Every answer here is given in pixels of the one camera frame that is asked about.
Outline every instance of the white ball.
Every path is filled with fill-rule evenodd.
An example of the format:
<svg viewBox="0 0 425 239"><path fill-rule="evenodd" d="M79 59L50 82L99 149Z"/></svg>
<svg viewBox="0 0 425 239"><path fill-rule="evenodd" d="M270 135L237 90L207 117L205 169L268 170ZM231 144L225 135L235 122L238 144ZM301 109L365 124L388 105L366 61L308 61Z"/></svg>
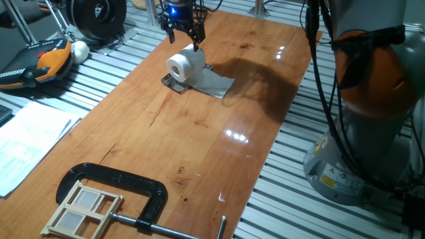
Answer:
<svg viewBox="0 0 425 239"><path fill-rule="evenodd" d="M78 41L72 43L71 51L74 55L74 64L80 64L87 59L90 49L85 42Z"/></svg>

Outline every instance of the wooden frame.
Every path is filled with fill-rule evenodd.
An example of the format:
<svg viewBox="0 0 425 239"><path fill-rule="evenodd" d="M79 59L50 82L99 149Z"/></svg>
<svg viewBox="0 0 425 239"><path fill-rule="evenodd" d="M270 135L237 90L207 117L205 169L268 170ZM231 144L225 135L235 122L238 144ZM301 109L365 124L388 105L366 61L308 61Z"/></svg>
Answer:
<svg viewBox="0 0 425 239"><path fill-rule="evenodd" d="M112 198L113 202L105 214L100 214L97 210L106 197ZM41 235L56 234L65 238L85 239L85 237L78 235L78 229L82 226L84 220L89 218L100 222L91 237L91 239L98 239L111 220L110 213L117 211L122 200L123 196L86 187L80 181L76 181L62 204L41 231Z"/></svg>

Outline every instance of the yellow sticker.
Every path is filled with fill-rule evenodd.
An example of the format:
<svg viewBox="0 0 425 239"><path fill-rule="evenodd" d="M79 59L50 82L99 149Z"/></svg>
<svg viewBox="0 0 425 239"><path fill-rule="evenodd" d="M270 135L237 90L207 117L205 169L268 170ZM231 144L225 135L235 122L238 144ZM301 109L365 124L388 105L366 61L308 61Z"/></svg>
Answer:
<svg viewBox="0 0 425 239"><path fill-rule="evenodd" d="M330 177L324 174L321 175L320 181L326 184L327 186L331 187L332 189L335 186L335 180L331 179Z"/></svg>
<svg viewBox="0 0 425 239"><path fill-rule="evenodd" d="M321 149L321 144L323 143L323 140L324 140L324 139L320 139L320 141L319 141L319 142L317 142L317 145L316 145L316 152L315 152L315 154L316 154L316 155L319 153L319 151L320 151L320 149Z"/></svg>

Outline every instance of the wood grain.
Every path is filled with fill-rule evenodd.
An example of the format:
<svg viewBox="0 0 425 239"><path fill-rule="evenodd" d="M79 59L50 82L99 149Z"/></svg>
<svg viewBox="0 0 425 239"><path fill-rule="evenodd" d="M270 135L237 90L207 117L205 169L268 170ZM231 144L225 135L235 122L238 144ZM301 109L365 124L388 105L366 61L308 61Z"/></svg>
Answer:
<svg viewBox="0 0 425 239"><path fill-rule="evenodd" d="M190 43L183 33L176 33L174 44L165 39L0 200L0 238L39 238L58 207L61 178L83 162L164 183L169 196L159 225L215 238L225 215L224 238L232 236L311 58L299 27L215 12L205 28L201 48L207 63L217 74L235 78L228 94L220 100L162 86L166 60ZM123 195L124 215L137 217L146 202L133 193L85 184ZM115 222L104 238L150 236L162 238Z"/></svg>

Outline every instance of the toilet paper roll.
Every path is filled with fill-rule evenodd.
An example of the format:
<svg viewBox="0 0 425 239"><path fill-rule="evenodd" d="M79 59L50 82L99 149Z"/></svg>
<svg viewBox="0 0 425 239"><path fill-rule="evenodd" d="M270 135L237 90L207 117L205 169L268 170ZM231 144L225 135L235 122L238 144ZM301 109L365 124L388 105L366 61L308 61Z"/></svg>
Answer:
<svg viewBox="0 0 425 239"><path fill-rule="evenodd" d="M217 98L223 98L234 79L219 76L204 68L205 55L202 49L193 51L193 44L167 60L168 71L174 79Z"/></svg>
<svg viewBox="0 0 425 239"><path fill-rule="evenodd" d="M167 60L167 68L170 74L178 82L184 82L188 78L198 74L205 66L205 55L202 49L193 51L193 44L186 46L179 53Z"/></svg>

